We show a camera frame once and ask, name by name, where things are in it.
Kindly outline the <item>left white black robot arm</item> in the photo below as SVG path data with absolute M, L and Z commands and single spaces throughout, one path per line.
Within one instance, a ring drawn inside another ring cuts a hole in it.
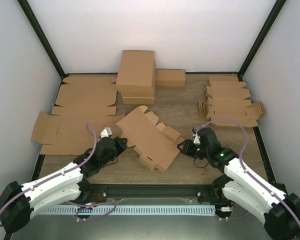
M 126 138 L 103 137 L 56 172 L 23 184 L 9 183 L 0 195 L 0 228 L 12 234 L 51 207 L 87 202 L 92 196 L 88 178 L 122 154 L 127 142 Z

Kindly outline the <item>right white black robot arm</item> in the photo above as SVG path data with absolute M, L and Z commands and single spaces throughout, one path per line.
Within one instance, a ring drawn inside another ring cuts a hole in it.
M 194 128 L 194 139 L 186 139 L 177 149 L 194 160 L 206 159 L 222 176 L 212 182 L 213 198 L 239 204 L 256 217 L 273 240 L 300 240 L 300 198 L 270 184 L 243 161 L 242 156 L 222 147 L 215 132 Z

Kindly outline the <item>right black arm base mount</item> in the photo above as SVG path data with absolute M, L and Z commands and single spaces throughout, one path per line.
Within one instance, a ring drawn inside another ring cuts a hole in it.
M 209 203 L 210 205 L 226 205 L 232 201 L 226 198 L 222 189 L 233 179 L 223 174 L 215 179 L 211 184 L 199 185 L 196 187 L 197 202 L 199 204 Z

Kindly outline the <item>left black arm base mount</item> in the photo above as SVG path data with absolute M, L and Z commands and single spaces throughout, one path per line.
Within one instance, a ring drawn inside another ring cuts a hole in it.
M 73 200 L 76 204 L 104 203 L 107 200 L 108 188 L 105 185 L 91 184 L 87 179 L 79 182 L 79 197 Z

